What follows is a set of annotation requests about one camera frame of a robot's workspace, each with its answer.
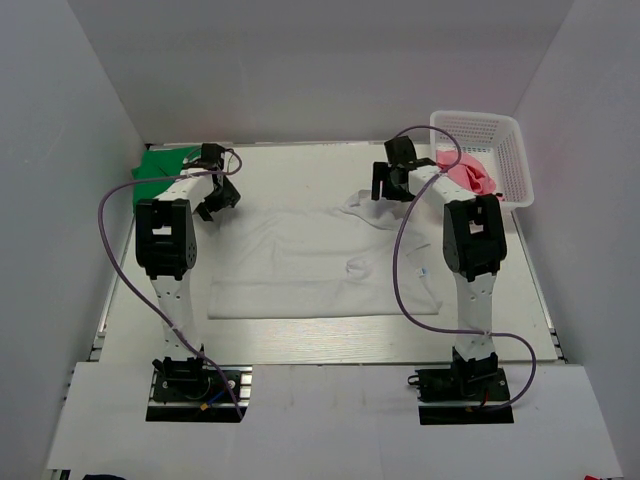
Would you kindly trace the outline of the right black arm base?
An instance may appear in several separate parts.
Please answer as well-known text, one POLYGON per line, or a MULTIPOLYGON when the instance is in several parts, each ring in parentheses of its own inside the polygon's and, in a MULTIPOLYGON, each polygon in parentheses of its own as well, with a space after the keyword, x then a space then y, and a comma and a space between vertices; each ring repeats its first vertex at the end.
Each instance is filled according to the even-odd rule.
POLYGON ((514 423, 511 406, 497 409, 510 400, 503 368, 490 379, 480 381, 470 393, 463 393, 450 368, 418 369, 407 377, 416 390, 421 426, 506 425, 514 423))

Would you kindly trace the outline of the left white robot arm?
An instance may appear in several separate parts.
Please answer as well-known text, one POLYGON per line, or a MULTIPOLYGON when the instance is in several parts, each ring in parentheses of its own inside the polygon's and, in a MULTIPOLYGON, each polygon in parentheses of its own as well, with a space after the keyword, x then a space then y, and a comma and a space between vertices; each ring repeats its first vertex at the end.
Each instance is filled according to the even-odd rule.
POLYGON ((194 218, 211 222, 215 213, 236 206, 241 195, 229 176, 241 167, 233 149, 204 143, 184 159, 179 178, 165 191, 135 206, 136 260, 154 289, 167 356, 173 360, 204 351, 190 292, 198 256, 194 218))

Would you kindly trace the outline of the white t shirt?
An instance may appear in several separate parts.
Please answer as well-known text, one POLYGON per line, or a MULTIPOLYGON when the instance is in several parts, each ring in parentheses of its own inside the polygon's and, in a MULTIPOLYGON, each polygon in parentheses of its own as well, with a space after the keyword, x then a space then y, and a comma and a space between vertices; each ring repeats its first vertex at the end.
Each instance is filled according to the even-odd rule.
POLYGON ((226 212, 213 236, 210 319, 436 315, 421 227, 360 190, 341 206, 226 212))

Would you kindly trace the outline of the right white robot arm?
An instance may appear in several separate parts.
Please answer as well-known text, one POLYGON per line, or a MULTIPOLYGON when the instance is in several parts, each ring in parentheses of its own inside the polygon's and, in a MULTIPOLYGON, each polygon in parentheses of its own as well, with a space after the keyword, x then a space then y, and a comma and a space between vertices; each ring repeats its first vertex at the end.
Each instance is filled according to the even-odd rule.
POLYGON ((492 330, 492 294, 506 258, 500 200, 478 161, 458 145, 438 150, 436 159, 420 159, 411 139, 396 136, 384 143, 387 160, 373 164, 373 200, 414 205, 423 200, 442 214, 444 261, 457 290, 457 329, 453 365, 497 369, 492 330))

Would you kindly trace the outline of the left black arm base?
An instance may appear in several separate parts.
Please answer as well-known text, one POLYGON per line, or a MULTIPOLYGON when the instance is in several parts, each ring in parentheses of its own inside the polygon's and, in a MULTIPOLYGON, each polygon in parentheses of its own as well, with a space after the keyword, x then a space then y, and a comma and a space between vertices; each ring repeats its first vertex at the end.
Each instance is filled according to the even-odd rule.
POLYGON ((241 418, 223 379, 204 367, 202 378, 178 380, 155 370, 145 421, 151 423, 237 424, 241 418))

